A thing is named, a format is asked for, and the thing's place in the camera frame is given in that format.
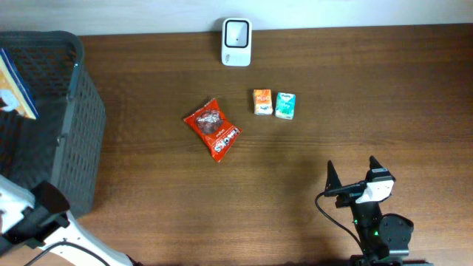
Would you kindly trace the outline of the teal tissue pack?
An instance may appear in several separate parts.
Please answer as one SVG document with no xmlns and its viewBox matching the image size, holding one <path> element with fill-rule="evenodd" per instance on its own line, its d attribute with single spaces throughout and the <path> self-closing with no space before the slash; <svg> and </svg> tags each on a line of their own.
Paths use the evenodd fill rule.
<svg viewBox="0 0 473 266">
<path fill-rule="evenodd" d="M 296 105 L 296 96 L 290 93 L 279 92 L 276 98 L 275 116 L 281 119 L 292 120 Z"/>
</svg>

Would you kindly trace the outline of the orange tissue pack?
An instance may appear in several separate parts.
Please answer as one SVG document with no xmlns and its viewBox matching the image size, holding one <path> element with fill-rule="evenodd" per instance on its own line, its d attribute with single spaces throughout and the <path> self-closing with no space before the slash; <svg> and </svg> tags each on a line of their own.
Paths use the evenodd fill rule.
<svg viewBox="0 0 473 266">
<path fill-rule="evenodd" d="M 272 115 L 273 104 L 270 89 L 255 89 L 253 91 L 253 103 L 255 115 Z"/>
</svg>

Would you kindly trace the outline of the red snack bag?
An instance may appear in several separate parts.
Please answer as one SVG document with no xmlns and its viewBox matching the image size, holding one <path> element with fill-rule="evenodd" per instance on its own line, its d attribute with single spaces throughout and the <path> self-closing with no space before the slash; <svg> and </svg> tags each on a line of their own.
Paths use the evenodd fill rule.
<svg viewBox="0 0 473 266">
<path fill-rule="evenodd" d="M 216 98 L 211 99 L 183 121 L 200 136 L 218 163 L 242 133 L 240 128 L 227 120 Z"/>
</svg>

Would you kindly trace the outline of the cream chips bag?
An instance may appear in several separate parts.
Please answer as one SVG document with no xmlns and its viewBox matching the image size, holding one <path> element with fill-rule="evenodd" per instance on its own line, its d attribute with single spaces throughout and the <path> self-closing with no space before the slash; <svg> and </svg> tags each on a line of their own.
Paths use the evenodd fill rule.
<svg viewBox="0 0 473 266">
<path fill-rule="evenodd" d="M 5 48 L 1 48 L 1 102 L 3 112 L 15 112 L 31 120 L 39 118 L 29 87 Z"/>
</svg>

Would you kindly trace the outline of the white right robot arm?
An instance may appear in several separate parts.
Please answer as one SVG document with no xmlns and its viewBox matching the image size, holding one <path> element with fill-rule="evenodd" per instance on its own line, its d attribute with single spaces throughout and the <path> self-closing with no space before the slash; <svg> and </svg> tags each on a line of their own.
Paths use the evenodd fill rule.
<svg viewBox="0 0 473 266">
<path fill-rule="evenodd" d="M 428 265 L 425 260 L 408 260 L 409 242 L 414 223 L 398 214 L 383 214 L 380 203 L 392 195 L 395 177 L 374 156 L 369 158 L 366 177 L 357 183 L 342 185 L 331 161 L 327 162 L 327 181 L 323 192 L 315 198 L 321 213 L 342 230 L 348 232 L 361 249 L 352 255 L 349 265 Z M 343 226 L 319 205 L 320 197 L 335 197 L 337 208 L 349 208 L 356 232 Z"/>
</svg>

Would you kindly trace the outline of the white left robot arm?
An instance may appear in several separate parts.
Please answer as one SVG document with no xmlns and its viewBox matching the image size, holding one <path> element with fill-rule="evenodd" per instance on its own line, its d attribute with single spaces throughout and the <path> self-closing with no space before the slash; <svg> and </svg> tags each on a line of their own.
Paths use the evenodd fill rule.
<svg viewBox="0 0 473 266">
<path fill-rule="evenodd" d="M 27 190 L 1 177 L 1 255 L 24 246 L 41 249 L 28 265 L 48 253 L 77 266 L 140 264 L 84 229 L 51 183 L 43 181 Z"/>
</svg>

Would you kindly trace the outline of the grey plastic basket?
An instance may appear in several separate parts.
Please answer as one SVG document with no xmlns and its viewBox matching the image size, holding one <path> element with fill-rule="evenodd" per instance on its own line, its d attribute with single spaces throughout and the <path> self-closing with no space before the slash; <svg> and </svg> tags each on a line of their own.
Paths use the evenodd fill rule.
<svg viewBox="0 0 473 266">
<path fill-rule="evenodd" d="M 1 47 L 24 79 L 39 116 L 1 114 L 1 175 L 31 189 L 46 180 L 74 217 L 92 210 L 106 124 L 80 38 L 64 31 L 2 32 Z"/>
</svg>

